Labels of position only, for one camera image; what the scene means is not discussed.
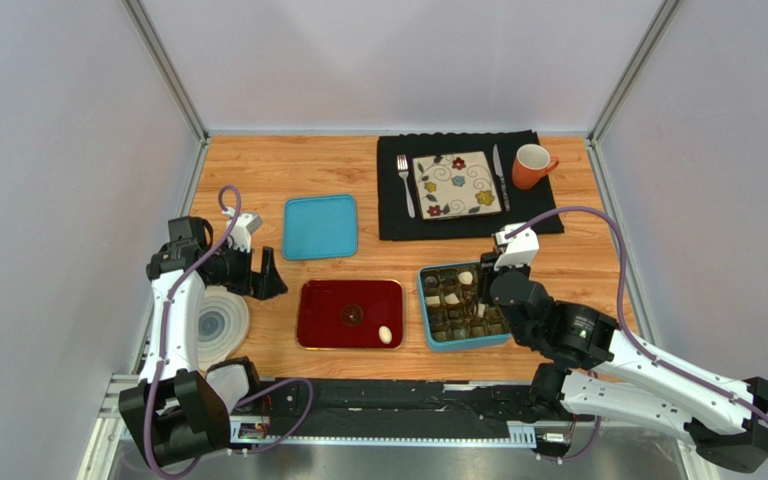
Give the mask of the white oval chocolate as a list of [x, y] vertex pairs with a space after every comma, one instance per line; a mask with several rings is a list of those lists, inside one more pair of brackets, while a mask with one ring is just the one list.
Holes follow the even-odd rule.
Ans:
[[472, 285], [474, 283], [474, 275], [471, 271], [461, 271], [457, 275], [457, 279], [461, 285]]

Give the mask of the white cube chocolate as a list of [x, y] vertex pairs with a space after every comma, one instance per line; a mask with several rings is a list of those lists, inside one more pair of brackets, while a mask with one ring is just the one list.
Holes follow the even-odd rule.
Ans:
[[449, 293], [444, 295], [443, 301], [446, 305], [459, 305], [461, 303], [461, 300], [456, 293]]

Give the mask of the blue tin lid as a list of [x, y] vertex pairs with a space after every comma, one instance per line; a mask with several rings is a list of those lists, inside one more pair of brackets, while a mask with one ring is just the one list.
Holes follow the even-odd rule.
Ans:
[[358, 218], [353, 196], [295, 197], [285, 203], [281, 251], [286, 260], [350, 257], [357, 250]]

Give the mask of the white egg-shaped chocolate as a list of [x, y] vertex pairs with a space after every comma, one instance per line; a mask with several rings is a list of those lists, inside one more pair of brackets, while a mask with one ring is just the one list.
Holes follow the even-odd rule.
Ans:
[[392, 331], [387, 326], [381, 326], [378, 329], [378, 338], [384, 345], [390, 345], [393, 341]]

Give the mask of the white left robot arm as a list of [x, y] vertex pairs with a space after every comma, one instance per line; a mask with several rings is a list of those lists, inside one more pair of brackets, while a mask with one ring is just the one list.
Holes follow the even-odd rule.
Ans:
[[246, 358], [200, 372], [198, 323], [207, 288], [223, 287], [257, 300], [288, 291], [272, 248], [263, 249], [260, 269], [252, 268], [251, 236], [262, 224], [260, 216], [226, 215], [226, 231], [219, 238], [204, 218], [170, 220], [168, 242], [146, 266], [153, 298], [148, 352], [136, 386], [120, 393], [118, 408], [154, 470], [228, 447], [230, 414], [259, 382]]

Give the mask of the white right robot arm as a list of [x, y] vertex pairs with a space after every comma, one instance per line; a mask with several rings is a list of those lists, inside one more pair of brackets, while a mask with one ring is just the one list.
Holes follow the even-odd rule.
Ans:
[[530, 280], [529, 266], [499, 266], [499, 257], [481, 255], [479, 291], [515, 343], [545, 359], [530, 387], [535, 417], [636, 423], [739, 473], [753, 473], [768, 459], [768, 380], [732, 380], [668, 355], [599, 310], [554, 299]]

